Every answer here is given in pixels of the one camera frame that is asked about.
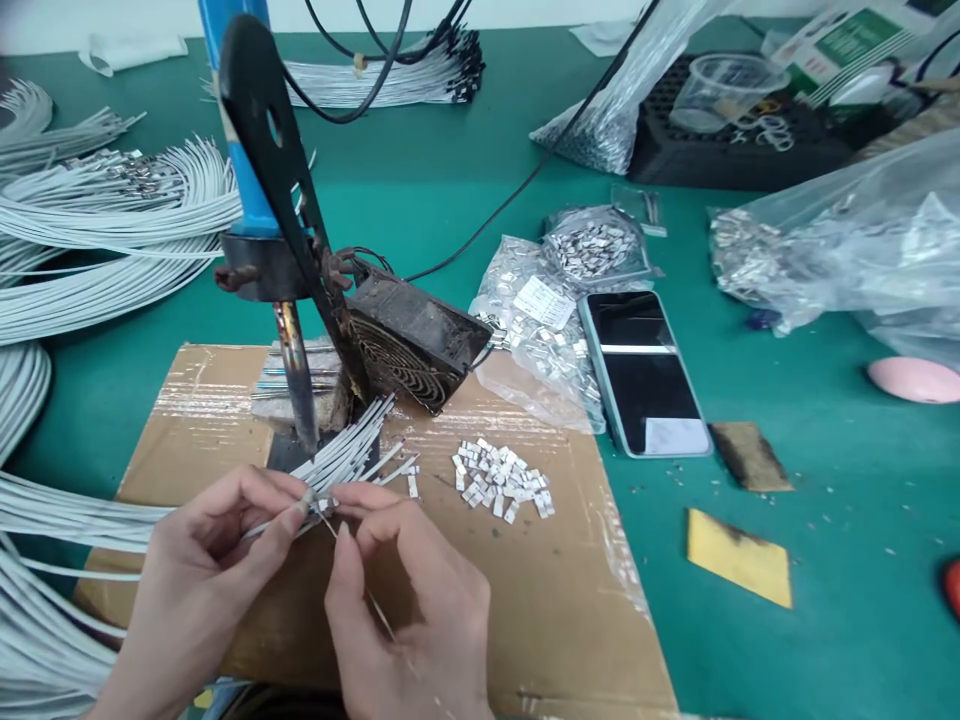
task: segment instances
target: blue tube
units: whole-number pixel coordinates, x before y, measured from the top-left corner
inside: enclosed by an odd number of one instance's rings
[[[258,17],[264,25],[270,27],[270,13],[267,0],[199,0],[200,18],[203,20],[203,32],[207,40],[207,54],[214,73],[220,71],[220,49],[223,35],[234,16],[249,13]],[[230,160],[237,175],[240,188],[240,202],[243,205],[243,219],[237,221],[231,232],[247,237],[277,237],[280,234],[277,220],[263,194],[263,188],[250,167],[250,160],[239,142],[227,137]]]

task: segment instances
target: black plastic tray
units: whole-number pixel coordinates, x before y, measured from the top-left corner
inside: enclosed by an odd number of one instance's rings
[[[728,125],[713,135],[691,133],[670,122],[670,111],[690,75],[696,55],[681,55],[644,102],[628,179],[651,185],[685,185],[725,190],[776,192],[843,165],[853,151],[830,134],[817,113],[786,93],[777,115],[790,124],[794,146],[779,152],[758,145],[757,130],[743,131],[748,141],[731,144],[737,128]]]

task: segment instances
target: bundle of white cables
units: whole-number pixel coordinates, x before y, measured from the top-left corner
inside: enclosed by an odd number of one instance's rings
[[[339,482],[386,484],[409,471],[416,456],[377,477],[403,447],[397,443],[364,470],[394,399],[375,401],[361,419],[294,472],[318,494]],[[116,659],[84,628],[122,638],[125,631],[62,598],[35,572],[108,581],[137,575],[62,568],[21,557],[7,532],[44,535],[91,547],[143,553],[153,525],[172,508],[96,500],[0,472],[0,717],[78,718],[94,702]],[[301,532],[319,522],[311,515]]]
[[[422,49],[429,36],[404,52]],[[354,108],[367,97],[377,80],[383,61],[376,60],[358,74],[353,65],[318,65],[286,62],[290,74],[314,103],[326,108]],[[415,103],[468,103],[480,87],[483,53],[476,31],[456,29],[446,41],[412,65],[394,64],[372,107]],[[213,95],[212,83],[205,83]],[[290,102],[304,102],[289,88]]]
[[[65,158],[78,157],[116,140],[146,115],[121,118],[103,108],[73,127],[46,130],[53,102],[42,88],[23,80],[0,98],[13,121],[0,129],[0,180],[33,172]]]
[[[50,376],[50,357],[40,343],[0,347],[0,467],[43,407]]]
[[[221,254],[217,234],[241,215],[232,168],[206,140],[149,160],[104,150],[10,183],[0,193],[0,346],[88,327],[176,292]],[[4,287],[68,249],[125,257]]]
[[[53,120],[53,100],[40,86],[17,78],[10,84],[13,87],[0,97],[0,108],[13,120],[0,128],[0,147],[39,135]]]

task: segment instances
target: green work table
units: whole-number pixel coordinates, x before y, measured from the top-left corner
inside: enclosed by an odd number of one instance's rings
[[[756,36],[724,19],[693,49]],[[527,133],[582,98],[606,61],[563,29],[482,33],[489,63],[470,107],[371,111],[347,127],[297,111],[335,247],[365,245],[409,275],[455,250],[540,157]],[[284,36],[284,57],[334,61],[315,35]],[[197,133],[222,137],[199,79],[206,55],[102,78],[72,55],[8,59],[72,123],[110,104],[148,116],[118,145],[153,153]],[[611,178],[551,162],[452,266],[418,284],[466,308],[501,233],[535,238],[566,204],[607,200]],[[760,424],[797,492],[775,504],[738,489],[715,457],[634,461],[597,442],[663,644],[681,709],[752,720],[956,717],[960,627],[938,571],[960,550],[960,407],[885,396],[864,377],[889,354],[846,315],[786,339],[745,328],[748,309],[714,286],[710,206],[751,196],[660,188],[670,236],[651,238],[657,282],[709,421]],[[303,309],[307,333],[321,331]],[[52,392],[10,469],[111,497],[177,348],[268,343],[270,309],[219,291],[210,272],[145,310],[50,338]],[[686,509],[786,547],[795,609],[785,610],[685,559]],[[79,563],[75,548],[32,544]]]

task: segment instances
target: plastic cup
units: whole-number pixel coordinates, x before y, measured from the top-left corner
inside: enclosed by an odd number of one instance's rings
[[[670,122],[709,135],[739,120],[770,93],[783,90],[790,76],[756,55],[704,55],[690,63]]]

